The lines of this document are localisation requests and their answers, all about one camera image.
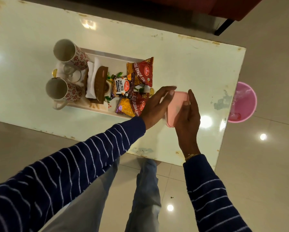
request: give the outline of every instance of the sofa leg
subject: sofa leg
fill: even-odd
[[[225,29],[227,29],[234,21],[232,19],[227,19],[225,22],[214,32],[216,36],[219,36]]]

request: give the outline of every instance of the striped sweater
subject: striped sweater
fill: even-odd
[[[38,231],[144,135],[134,117],[25,167],[0,184],[0,231]],[[204,155],[184,164],[200,232],[250,231]]]

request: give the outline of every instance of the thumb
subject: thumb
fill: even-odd
[[[158,105],[160,109],[166,110],[170,102],[172,101],[174,96],[174,90],[170,90],[169,93],[166,94],[163,101]]]
[[[189,101],[184,101],[181,107],[181,110],[179,112],[179,121],[185,121],[188,120],[188,114],[190,111],[190,102]]]

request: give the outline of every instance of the hand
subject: hand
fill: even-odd
[[[175,125],[179,147],[185,158],[192,154],[200,154],[196,136],[199,125],[201,124],[201,116],[199,114],[197,101],[191,89],[188,91],[188,95],[190,102],[184,101]]]
[[[164,86],[146,101],[144,109],[140,115],[145,123],[146,130],[154,126],[163,118],[168,105],[172,101],[174,90],[176,88],[176,86]]]

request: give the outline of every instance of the mug handle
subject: mug handle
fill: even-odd
[[[61,109],[63,109],[66,105],[67,105],[67,101],[64,101],[59,107],[57,106],[58,105],[58,101],[53,101],[54,102],[54,104],[53,104],[53,108],[55,109],[55,110],[61,110]]]

